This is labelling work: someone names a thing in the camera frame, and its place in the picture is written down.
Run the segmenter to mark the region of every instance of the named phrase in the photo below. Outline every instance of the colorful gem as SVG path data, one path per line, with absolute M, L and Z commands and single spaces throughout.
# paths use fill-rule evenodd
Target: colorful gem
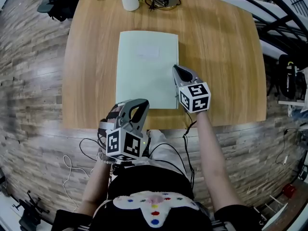
M 157 224 L 159 223 L 159 220 L 153 219 L 153 220 L 151 221 L 151 223 L 152 223 L 153 225 L 157 225 Z

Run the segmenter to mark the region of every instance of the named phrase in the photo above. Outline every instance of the wooden table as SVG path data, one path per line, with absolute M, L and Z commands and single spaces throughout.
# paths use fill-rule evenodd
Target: wooden table
M 252 15 L 220 0 L 181 0 L 170 11 L 144 3 L 128 12 L 121 0 L 80 0 L 70 29 L 63 79 L 63 124 L 97 128 L 115 104 L 116 62 L 122 31 L 179 36 L 180 65 L 195 70 L 212 93 L 214 126 L 266 118 L 266 81 Z M 183 108 L 150 110 L 144 129 L 185 128 Z

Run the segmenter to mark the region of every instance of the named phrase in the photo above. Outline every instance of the person's left arm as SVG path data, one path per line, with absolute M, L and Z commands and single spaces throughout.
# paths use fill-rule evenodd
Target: person's left arm
M 110 166 L 110 164 L 97 160 L 77 213 L 93 216 L 96 209 L 107 198 Z

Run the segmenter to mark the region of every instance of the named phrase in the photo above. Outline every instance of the wooden floor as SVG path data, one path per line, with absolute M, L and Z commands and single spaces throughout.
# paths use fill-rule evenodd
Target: wooden floor
M 69 169 L 63 155 L 71 157 L 74 167 L 88 173 L 93 161 L 81 154 L 82 138 L 95 138 L 95 130 L 63 129 L 62 71 L 70 22 L 59 23 L 36 12 L 41 0 L 11 0 L 0 13 L 0 74 L 13 74 L 15 81 L 0 86 L 0 167 L 8 177 L 9 188 L 16 198 L 27 198 L 27 190 L 39 196 L 53 219 L 59 208 L 72 210 L 62 184 Z M 283 132 L 296 124 L 287 117 L 287 108 L 274 97 L 268 100 L 267 120 L 238 126 L 215 128 L 227 159 L 230 178 L 247 205 L 258 206 L 275 195 L 292 177 L 302 150 L 296 146 L 298 133 Z M 184 130 L 163 131 L 188 165 L 181 138 Z M 188 142 L 195 169 L 195 198 L 210 206 L 203 182 L 196 129 Z M 97 145 L 85 141 L 86 153 L 96 155 Z M 87 177 L 73 170 L 67 190 L 80 203 Z

